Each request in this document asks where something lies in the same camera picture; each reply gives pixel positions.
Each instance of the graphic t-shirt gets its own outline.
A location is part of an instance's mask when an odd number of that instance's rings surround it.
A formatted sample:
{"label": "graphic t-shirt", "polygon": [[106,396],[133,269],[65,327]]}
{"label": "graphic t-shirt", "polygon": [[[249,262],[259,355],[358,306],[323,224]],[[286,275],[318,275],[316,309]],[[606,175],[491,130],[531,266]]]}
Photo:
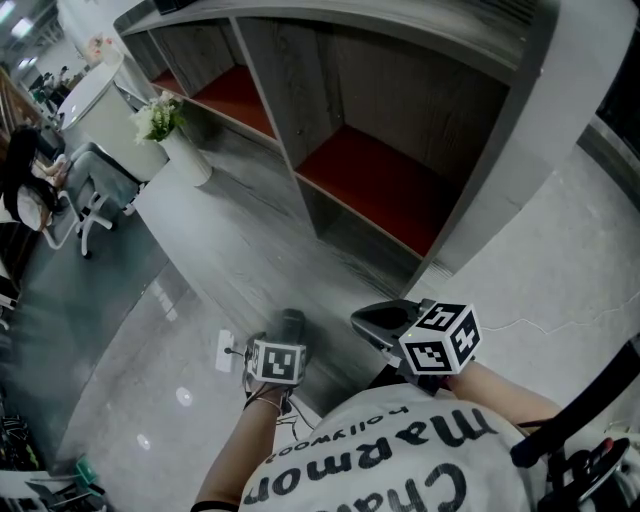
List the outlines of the graphic t-shirt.
{"label": "graphic t-shirt", "polygon": [[259,466],[240,510],[536,510],[547,467],[512,464],[509,450],[522,439],[505,419],[469,402],[432,399],[408,384],[365,391]]}

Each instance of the wall outlet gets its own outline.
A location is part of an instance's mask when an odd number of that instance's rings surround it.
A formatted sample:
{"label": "wall outlet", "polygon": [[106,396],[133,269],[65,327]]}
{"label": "wall outlet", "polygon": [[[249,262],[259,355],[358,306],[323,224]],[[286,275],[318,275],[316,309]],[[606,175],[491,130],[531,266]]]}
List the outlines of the wall outlet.
{"label": "wall outlet", "polygon": [[220,331],[220,334],[218,334],[218,350],[216,352],[216,370],[227,373],[231,372],[235,354],[226,354],[224,349],[230,348],[234,350],[234,342],[235,338],[233,334],[231,334],[231,331],[224,329]]}

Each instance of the white vase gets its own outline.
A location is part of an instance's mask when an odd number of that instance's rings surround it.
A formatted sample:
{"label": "white vase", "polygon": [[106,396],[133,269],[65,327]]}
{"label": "white vase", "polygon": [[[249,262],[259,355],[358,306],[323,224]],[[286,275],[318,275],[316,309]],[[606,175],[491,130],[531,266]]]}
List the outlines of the white vase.
{"label": "white vase", "polygon": [[167,152],[175,170],[189,185],[199,187],[209,180],[213,172],[211,166],[180,128],[175,128],[160,145]]}

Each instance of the bracelet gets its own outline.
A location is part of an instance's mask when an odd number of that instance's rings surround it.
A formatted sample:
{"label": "bracelet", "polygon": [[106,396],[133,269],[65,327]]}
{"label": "bracelet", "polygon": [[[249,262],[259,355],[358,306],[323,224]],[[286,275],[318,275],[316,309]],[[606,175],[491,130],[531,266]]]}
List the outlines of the bracelet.
{"label": "bracelet", "polygon": [[260,400],[261,402],[266,402],[268,404],[273,405],[276,409],[278,409],[278,416],[282,416],[282,409],[280,408],[280,406],[277,403],[272,402],[271,400],[267,400],[266,398],[262,398],[261,396],[256,398],[254,401],[257,402],[258,400]]}

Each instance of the white round table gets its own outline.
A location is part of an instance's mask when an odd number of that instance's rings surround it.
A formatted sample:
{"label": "white round table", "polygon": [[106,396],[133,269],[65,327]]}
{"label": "white round table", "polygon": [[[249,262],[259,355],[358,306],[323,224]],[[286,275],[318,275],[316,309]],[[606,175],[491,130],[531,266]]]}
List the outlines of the white round table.
{"label": "white round table", "polygon": [[122,59],[99,64],[71,91],[58,109],[63,131],[80,130],[140,181],[150,181],[166,164],[164,150],[155,143],[137,145],[133,111],[114,84]]}

